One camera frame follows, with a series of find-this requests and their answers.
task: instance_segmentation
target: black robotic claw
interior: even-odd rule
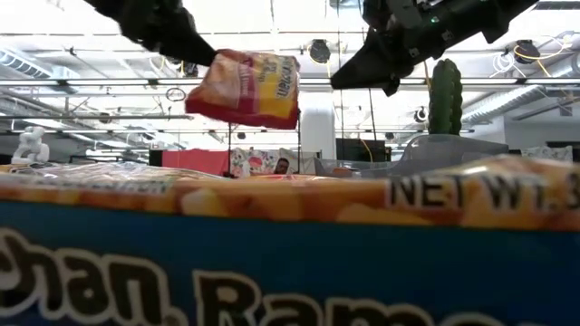
[[[115,20],[123,36],[149,51],[184,62],[209,66],[214,50],[196,31],[181,0],[85,0]]]
[[[336,90],[381,88],[393,95],[415,65],[482,32],[488,43],[538,0],[364,0],[371,29],[362,48],[331,78]]]

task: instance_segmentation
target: food package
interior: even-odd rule
[[[53,163],[15,164],[0,166],[0,173],[11,173],[48,178],[80,179],[87,182],[104,181],[171,181],[171,180],[199,180],[224,179],[189,169],[158,168],[143,164],[123,163],[94,163],[86,165],[68,165]]]
[[[277,182],[270,177],[223,182],[193,171],[131,168],[94,164],[37,169],[45,176],[40,179],[4,175],[0,200],[186,216],[580,231],[580,168],[553,161],[498,157],[392,180],[291,176]],[[47,176],[58,178],[46,181]]]
[[[571,163],[387,180],[4,173],[0,204],[2,325],[580,324]]]
[[[292,56],[220,50],[201,85],[189,94],[186,112],[247,126],[295,129],[298,70]]]

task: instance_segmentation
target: ramen noodle package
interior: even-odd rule
[[[292,56],[220,50],[187,113],[247,126],[295,129],[298,62]]]

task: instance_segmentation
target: white figurine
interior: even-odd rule
[[[48,145],[43,144],[44,128],[26,127],[20,134],[20,144],[12,156],[12,164],[46,163],[50,155]]]

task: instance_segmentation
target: green cactus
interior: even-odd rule
[[[461,72],[451,60],[437,62],[433,70],[429,103],[429,134],[459,135],[461,130]]]

